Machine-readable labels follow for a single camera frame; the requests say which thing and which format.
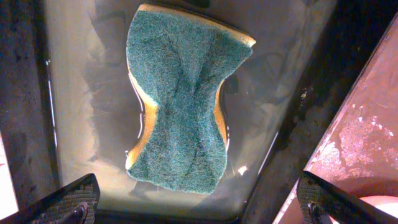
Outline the white plate bottom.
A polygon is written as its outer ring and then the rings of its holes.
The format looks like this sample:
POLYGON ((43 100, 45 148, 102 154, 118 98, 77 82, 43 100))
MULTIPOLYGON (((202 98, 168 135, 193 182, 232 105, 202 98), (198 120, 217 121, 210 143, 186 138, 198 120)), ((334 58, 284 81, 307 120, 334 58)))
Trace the white plate bottom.
POLYGON ((384 213, 397 218, 397 197, 379 195, 362 197, 360 200, 372 205, 384 213))

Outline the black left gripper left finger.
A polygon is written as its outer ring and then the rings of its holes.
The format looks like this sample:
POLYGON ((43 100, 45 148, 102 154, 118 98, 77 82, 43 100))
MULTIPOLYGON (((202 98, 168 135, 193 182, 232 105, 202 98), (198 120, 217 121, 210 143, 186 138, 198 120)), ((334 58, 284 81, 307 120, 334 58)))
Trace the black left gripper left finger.
POLYGON ((94 224, 100 188, 94 174, 86 174, 56 192, 1 220, 1 223, 94 224))

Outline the green yellow sponge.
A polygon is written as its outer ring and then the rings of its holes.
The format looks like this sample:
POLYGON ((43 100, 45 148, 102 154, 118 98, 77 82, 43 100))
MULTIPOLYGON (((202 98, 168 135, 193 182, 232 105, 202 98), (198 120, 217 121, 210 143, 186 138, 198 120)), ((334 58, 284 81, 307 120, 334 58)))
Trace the green yellow sponge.
POLYGON ((196 194, 215 191, 227 165, 224 81, 255 40, 199 14, 141 4, 129 27, 126 60, 139 97, 139 141, 126 158, 133 179, 196 194))

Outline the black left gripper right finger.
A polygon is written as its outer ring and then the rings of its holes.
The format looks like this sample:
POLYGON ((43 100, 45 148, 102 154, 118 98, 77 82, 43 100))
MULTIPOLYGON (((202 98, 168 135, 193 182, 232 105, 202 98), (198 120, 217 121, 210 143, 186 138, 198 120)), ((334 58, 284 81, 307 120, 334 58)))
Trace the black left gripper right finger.
POLYGON ((397 223, 396 217, 308 171, 300 176, 296 193, 304 223, 397 223))

